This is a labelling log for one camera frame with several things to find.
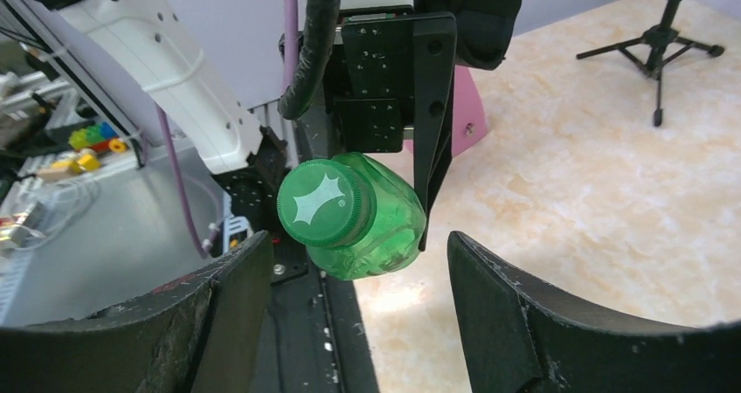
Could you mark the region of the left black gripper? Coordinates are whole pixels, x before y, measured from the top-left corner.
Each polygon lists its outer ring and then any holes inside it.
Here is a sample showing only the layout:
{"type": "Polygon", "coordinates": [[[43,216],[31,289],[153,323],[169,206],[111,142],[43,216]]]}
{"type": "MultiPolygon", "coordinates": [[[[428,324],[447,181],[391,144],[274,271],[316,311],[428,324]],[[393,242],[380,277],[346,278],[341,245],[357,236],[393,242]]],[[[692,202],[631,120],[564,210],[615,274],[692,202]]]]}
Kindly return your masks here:
{"type": "Polygon", "coordinates": [[[452,161],[452,14],[349,17],[325,80],[344,150],[396,153],[413,130],[413,185],[430,218],[452,161]]]}

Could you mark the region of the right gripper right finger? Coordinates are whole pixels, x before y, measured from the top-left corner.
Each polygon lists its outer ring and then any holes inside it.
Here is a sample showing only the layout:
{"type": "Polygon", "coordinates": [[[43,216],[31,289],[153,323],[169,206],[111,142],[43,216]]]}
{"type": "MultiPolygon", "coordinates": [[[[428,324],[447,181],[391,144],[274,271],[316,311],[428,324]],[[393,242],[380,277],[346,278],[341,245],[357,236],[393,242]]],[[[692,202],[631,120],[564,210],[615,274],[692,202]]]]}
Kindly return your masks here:
{"type": "Polygon", "coordinates": [[[582,299],[452,232],[447,261],[475,392],[737,392],[740,326],[691,328],[582,299]]]}

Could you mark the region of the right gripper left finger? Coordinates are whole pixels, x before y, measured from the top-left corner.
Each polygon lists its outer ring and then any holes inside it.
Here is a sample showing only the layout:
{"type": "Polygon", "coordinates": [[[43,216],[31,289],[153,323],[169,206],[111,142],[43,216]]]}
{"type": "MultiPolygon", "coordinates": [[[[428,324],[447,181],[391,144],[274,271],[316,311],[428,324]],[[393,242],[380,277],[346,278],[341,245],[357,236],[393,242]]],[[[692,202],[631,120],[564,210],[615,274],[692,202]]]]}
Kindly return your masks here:
{"type": "Polygon", "coordinates": [[[2,391],[248,391],[273,252],[261,231],[195,272],[86,318],[3,329],[2,391]]]}

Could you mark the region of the green bottle cap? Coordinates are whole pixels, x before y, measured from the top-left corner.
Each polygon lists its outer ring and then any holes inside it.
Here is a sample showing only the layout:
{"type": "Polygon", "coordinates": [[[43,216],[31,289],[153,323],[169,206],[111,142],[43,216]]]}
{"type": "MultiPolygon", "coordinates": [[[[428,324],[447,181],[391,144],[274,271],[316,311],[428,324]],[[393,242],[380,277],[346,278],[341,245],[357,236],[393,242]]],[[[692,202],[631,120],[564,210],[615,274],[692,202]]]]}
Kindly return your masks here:
{"type": "Polygon", "coordinates": [[[277,212],[284,230],[306,246],[352,245],[371,228],[375,190],[359,171],[328,159],[304,162],[280,185],[277,212]]]}

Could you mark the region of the green plastic bottle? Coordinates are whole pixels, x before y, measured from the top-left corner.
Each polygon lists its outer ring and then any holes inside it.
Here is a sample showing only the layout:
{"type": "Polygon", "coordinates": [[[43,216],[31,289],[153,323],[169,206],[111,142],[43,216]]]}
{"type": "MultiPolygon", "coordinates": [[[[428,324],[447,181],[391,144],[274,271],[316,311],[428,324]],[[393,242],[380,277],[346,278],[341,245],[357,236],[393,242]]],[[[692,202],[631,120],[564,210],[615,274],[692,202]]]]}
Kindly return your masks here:
{"type": "Polygon", "coordinates": [[[413,188],[382,163],[360,153],[334,160],[365,176],[375,190],[377,212],[371,228],[352,245],[318,248],[304,245],[311,261],[342,280],[364,279],[401,270],[419,255],[426,215],[413,188]]]}

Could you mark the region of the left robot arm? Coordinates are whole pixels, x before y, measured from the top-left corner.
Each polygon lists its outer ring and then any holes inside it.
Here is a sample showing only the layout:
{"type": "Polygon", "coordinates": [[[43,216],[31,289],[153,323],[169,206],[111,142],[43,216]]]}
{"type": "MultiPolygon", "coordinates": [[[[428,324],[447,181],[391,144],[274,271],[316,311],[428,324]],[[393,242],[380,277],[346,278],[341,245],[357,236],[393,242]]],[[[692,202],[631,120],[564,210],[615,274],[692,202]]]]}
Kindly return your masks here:
{"type": "Polygon", "coordinates": [[[167,0],[33,0],[91,38],[192,141],[232,211],[258,230],[293,222],[322,232],[316,244],[341,249],[369,239],[385,206],[418,207],[399,231],[409,250],[426,247],[430,209],[452,159],[457,30],[446,11],[415,12],[413,0],[306,0],[297,66],[278,111],[299,120],[328,79],[338,46],[352,85],[332,108],[346,146],[341,169],[295,202],[285,144],[239,112],[236,97],[167,0]]]}

